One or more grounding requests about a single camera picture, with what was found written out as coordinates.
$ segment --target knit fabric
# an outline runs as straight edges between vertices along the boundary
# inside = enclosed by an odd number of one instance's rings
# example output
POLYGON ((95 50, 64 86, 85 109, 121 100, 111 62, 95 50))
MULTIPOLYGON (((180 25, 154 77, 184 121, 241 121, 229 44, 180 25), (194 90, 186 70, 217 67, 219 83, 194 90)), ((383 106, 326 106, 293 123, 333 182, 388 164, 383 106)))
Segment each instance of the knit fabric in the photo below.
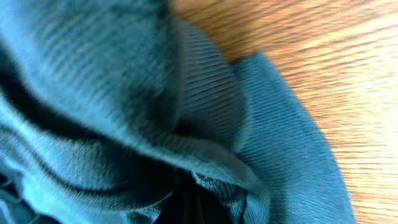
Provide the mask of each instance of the knit fabric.
POLYGON ((233 223, 355 223, 262 54, 229 65, 166 0, 0 0, 0 158, 61 223, 154 223, 189 172, 233 223))

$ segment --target ribbed fabric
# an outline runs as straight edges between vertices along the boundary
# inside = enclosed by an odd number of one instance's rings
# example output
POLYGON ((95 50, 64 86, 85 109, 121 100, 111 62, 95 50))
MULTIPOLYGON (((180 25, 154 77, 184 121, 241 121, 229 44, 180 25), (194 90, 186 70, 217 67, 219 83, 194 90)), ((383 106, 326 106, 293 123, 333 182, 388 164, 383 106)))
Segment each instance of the ribbed fabric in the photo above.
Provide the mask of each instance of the ribbed fabric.
POLYGON ((154 223, 191 172, 233 223, 354 223, 327 142, 259 54, 169 2, 0 0, 0 158, 62 223, 154 223))

